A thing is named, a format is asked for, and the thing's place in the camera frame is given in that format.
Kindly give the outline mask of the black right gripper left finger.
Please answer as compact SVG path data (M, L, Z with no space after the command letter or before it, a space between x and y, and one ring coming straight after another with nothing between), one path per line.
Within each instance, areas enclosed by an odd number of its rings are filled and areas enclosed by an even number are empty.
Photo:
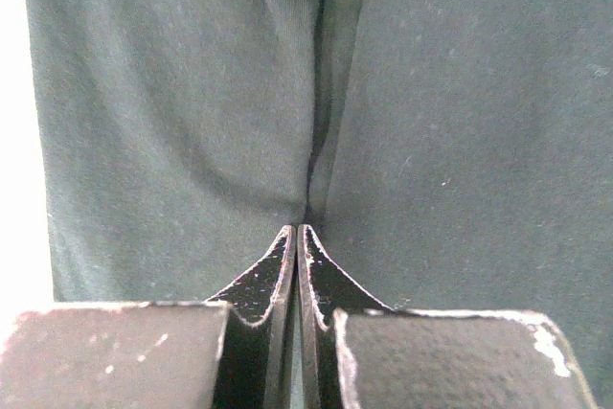
M209 300L229 305L215 408L287 408L294 330L296 229Z

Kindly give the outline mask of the black t-shirt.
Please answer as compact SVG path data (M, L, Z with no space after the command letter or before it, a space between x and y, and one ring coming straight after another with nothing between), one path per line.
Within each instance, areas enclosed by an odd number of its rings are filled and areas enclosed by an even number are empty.
M286 224L385 304L530 309L612 404L612 0L26 0L59 301Z

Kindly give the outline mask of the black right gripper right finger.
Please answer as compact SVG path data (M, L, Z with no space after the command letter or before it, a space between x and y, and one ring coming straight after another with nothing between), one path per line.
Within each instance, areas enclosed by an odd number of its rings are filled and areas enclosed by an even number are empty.
M298 228L296 248L305 407L340 408L333 312L392 309L328 255L312 226Z

